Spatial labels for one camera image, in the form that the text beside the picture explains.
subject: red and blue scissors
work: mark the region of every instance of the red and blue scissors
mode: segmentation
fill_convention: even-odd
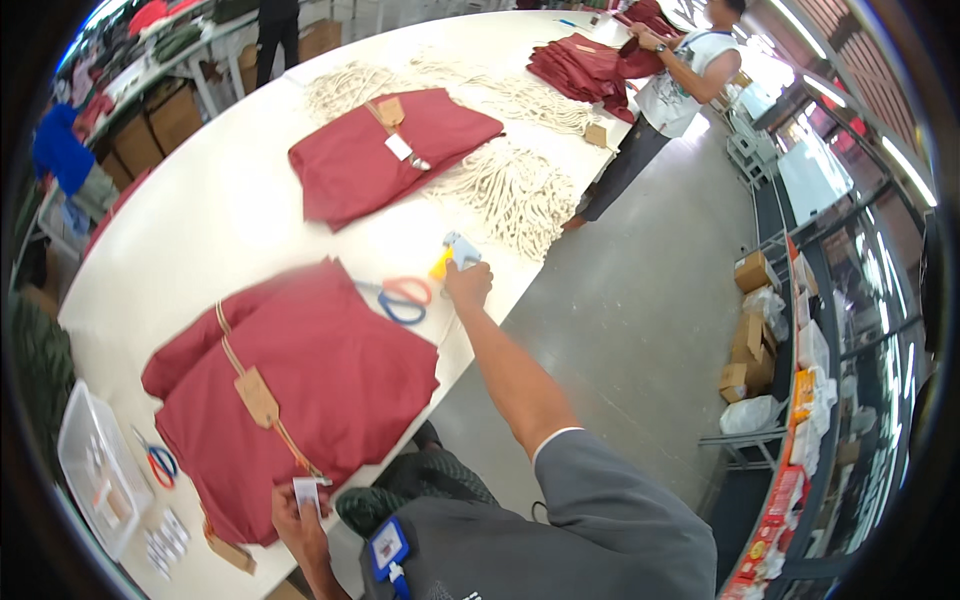
[[[370,283],[355,279],[360,287],[374,290],[376,299],[387,313],[387,317],[394,323],[401,325],[415,325],[426,318],[426,305],[433,299],[430,285],[423,279],[416,277],[393,277],[384,279],[383,283]],[[412,314],[411,317],[401,317],[396,313],[402,309],[402,314]]]
[[[173,455],[166,448],[147,444],[147,441],[133,425],[130,426],[130,429],[133,430],[136,440],[140,442],[143,449],[147,451],[147,463],[150,464],[150,470],[154,472],[156,482],[163,488],[172,490],[174,487],[174,477],[176,477],[179,472],[177,469],[177,461],[174,460]]]

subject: white t-shirt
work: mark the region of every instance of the white t-shirt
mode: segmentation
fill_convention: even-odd
[[[730,34],[695,29],[684,37],[674,54],[703,77],[713,59],[737,48],[736,39]],[[703,106],[674,81],[666,69],[640,90],[636,102],[647,122],[667,137],[683,135]]]

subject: long white worktable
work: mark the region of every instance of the long white worktable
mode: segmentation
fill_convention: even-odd
[[[287,150],[316,130],[303,105],[302,84],[351,60],[391,65],[412,57],[422,44],[438,57],[458,56],[493,72],[534,78],[524,65],[533,46],[574,31],[610,45],[626,30],[604,17],[593,32],[555,22],[565,18],[588,27],[589,13],[494,12],[432,21],[370,37],[304,63],[223,112],[169,155],[133,194],[81,266],[60,311],[70,333],[77,375],[109,402],[127,443],[156,493],[141,526],[154,527],[172,507],[191,532],[182,560],[171,566],[171,582],[146,560],[142,535],[135,535],[121,565],[151,598],[260,598],[294,568],[281,543],[250,546],[257,561],[251,576],[230,566],[207,547],[203,515],[189,478],[173,491],[152,477],[128,424],[160,442],[154,412],[140,374],[151,354],[190,324],[217,299],[291,267],[339,256],[350,274],[366,280],[425,276],[440,256],[444,235],[476,230],[463,210],[451,211],[420,194],[353,223],[336,235],[305,223],[300,182]],[[598,108],[612,146],[628,124]],[[536,149],[569,174],[578,191],[594,179],[610,151],[581,137],[552,132],[528,122],[505,121],[508,137]],[[502,322],[540,271],[498,244],[473,238],[495,273],[487,311]],[[373,297],[367,298],[374,310]],[[473,359],[468,339],[452,319],[449,300],[439,293],[425,321],[413,328],[439,347],[440,387],[430,405],[411,423],[394,451],[379,466],[361,468],[344,486],[369,485],[409,441]],[[326,525],[336,522],[330,520]]]

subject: ceiling light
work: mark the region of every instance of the ceiling light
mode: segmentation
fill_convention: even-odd
[[[913,180],[913,184],[917,186],[920,190],[921,195],[923,195],[924,200],[930,206],[937,205],[937,199],[933,197],[933,192],[930,191],[930,188],[926,186],[924,180],[920,179],[920,174],[917,173],[917,170],[913,168],[913,165],[906,159],[906,156],[897,149],[897,146],[894,146],[894,143],[887,138],[886,135],[883,136],[883,147],[887,149],[887,152],[890,153],[890,156],[895,158],[897,162],[903,167],[903,170],[906,171],[906,174]]]
[[[794,14],[789,11],[780,0],[770,0],[770,2],[777,7],[777,9],[783,13],[783,16],[787,18],[793,26],[800,32],[800,35],[806,39],[806,42],[810,44],[810,47],[813,48],[813,51],[817,53],[817,56],[823,60],[827,59],[827,53],[824,52],[824,49],[820,47],[820,44],[817,43],[817,40],[813,38],[809,31],[806,30],[803,23],[800,22]]]
[[[807,82],[811,87],[816,87],[816,88],[819,89],[821,92],[823,92],[823,94],[824,94],[825,96],[827,96],[828,98],[830,98],[830,100],[832,100],[833,103],[834,103],[835,105],[837,105],[838,107],[840,107],[840,108],[846,108],[846,107],[847,107],[847,103],[844,102],[844,99],[841,98],[840,96],[838,96],[837,93],[836,93],[835,91],[833,91],[832,89],[830,89],[829,87],[821,84],[820,82],[818,82],[817,80],[813,79],[813,78],[810,77],[809,75],[804,75],[804,81]]]

